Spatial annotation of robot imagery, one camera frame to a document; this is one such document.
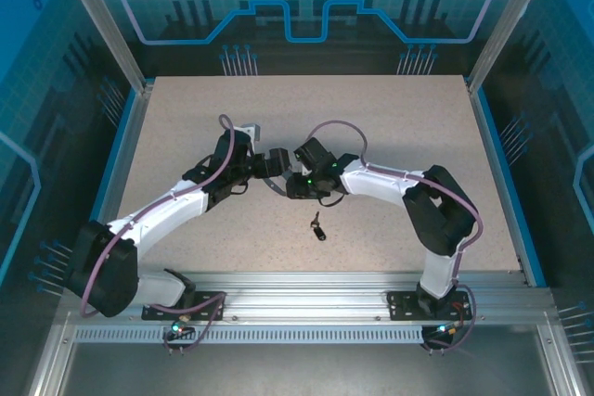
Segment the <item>silver key with black head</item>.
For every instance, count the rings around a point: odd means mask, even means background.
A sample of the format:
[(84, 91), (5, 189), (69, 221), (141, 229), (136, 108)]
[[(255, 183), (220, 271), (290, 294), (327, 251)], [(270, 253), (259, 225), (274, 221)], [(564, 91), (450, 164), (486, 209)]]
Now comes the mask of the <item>silver key with black head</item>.
[(314, 219), (310, 222), (310, 228), (319, 241), (325, 241), (327, 239), (326, 233), (320, 226), (318, 211), (316, 212)]

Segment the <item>blue table edge strip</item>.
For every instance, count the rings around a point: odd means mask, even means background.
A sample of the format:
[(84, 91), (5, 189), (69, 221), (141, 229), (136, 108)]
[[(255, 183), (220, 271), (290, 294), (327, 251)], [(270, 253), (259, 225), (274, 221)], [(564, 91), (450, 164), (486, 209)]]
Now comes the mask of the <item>blue table edge strip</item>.
[(525, 280), (530, 287), (546, 287), (548, 284), (482, 87), (474, 94), (474, 102), (484, 147)]
[(69, 266), (64, 276), (64, 284), (67, 288), (71, 288), (71, 284), (74, 284), (73, 292), (77, 295), (81, 294), (79, 288), (83, 287), (84, 285), (79, 285), (81, 279), (74, 278), (76, 275), (75, 268), (80, 265), (85, 265), (84, 258), (91, 249), (93, 238), (103, 229), (103, 224), (100, 223), (99, 220), (102, 218), (107, 203), (110, 200), (110, 187), (115, 182), (118, 159), (121, 155), (121, 152), (123, 151), (123, 146), (125, 145), (124, 139), (128, 128), (128, 123), (130, 117), (136, 110), (138, 98), (139, 94), (134, 90), (131, 90), (127, 99), (125, 100), (123, 114), (117, 125), (117, 131), (111, 145), (110, 154), (108, 156), (97, 191), (97, 196), (91, 210), (90, 220), (81, 226), (77, 237), (75, 238), (73, 254), (71, 255)]

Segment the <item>small connector with green light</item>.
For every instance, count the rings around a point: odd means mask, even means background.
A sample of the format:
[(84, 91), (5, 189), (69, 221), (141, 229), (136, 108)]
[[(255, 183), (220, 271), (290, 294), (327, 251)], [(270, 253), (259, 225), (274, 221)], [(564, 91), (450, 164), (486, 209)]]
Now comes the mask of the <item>small connector with green light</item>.
[(464, 327), (464, 320), (457, 320), (457, 321), (450, 321), (446, 324), (443, 325), (439, 325), (435, 330), (434, 330), (434, 334), (437, 336), (453, 336), (454, 334), (456, 334), (458, 331), (460, 331), (461, 328)]
[(189, 324), (191, 316), (188, 314), (180, 315), (178, 319), (172, 323), (170, 331), (166, 335), (167, 341), (174, 341), (184, 339), (186, 336), (195, 332), (195, 329)]

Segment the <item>grey metal panel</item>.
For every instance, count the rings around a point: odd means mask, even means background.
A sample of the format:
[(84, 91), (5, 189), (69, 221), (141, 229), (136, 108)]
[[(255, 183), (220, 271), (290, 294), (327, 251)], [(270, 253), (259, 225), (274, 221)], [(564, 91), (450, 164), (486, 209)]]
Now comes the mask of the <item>grey metal panel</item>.
[(60, 396), (553, 396), (526, 339), (475, 340), (429, 355), (412, 345), (83, 344)]

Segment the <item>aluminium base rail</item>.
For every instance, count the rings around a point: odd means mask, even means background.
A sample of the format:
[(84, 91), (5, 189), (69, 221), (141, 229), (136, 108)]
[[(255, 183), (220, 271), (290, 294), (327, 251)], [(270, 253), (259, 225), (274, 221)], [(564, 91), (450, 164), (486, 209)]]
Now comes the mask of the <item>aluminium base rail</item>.
[[(228, 325), (387, 325), (387, 292), (413, 290), (417, 272), (195, 273), (198, 289), (226, 293)], [(479, 326), (558, 322), (551, 291), (528, 287), (520, 272), (465, 272)]]

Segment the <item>aluminium frame post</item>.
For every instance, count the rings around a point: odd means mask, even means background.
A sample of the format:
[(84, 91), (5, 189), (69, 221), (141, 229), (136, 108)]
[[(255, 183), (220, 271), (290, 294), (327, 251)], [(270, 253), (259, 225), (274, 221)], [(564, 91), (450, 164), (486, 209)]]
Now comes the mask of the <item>aluminium frame post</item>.
[(148, 82), (139, 68), (133, 53), (110, 13), (104, 0), (80, 0), (103, 38), (115, 62), (133, 90), (140, 95), (147, 91)]
[(531, 0), (509, 0), (506, 4), (468, 78), (467, 87), (471, 96), (478, 93), (530, 2)]

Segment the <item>aluminium frame rail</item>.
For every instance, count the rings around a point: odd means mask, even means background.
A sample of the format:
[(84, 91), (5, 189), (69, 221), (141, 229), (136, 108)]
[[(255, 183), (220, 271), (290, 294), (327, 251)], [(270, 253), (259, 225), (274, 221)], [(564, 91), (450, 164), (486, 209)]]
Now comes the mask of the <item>aluminium frame rail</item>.
[(76, 324), (67, 311), (53, 322), (26, 396), (59, 396), (74, 350)]
[(554, 396), (588, 396), (588, 385), (581, 377), (559, 318), (544, 311), (542, 322), (536, 326), (549, 384)]

